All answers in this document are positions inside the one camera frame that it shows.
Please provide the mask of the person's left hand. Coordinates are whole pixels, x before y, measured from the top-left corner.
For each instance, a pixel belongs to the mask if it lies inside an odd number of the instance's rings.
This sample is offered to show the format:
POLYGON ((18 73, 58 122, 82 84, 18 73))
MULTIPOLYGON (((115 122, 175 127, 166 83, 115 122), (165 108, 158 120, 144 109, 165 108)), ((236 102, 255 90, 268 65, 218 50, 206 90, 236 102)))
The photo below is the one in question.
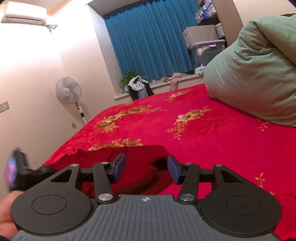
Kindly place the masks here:
POLYGON ((11 218, 11 205, 22 193, 22 191, 12 191, 1 199, 1 238, 10 240, 18 232, 11 218))

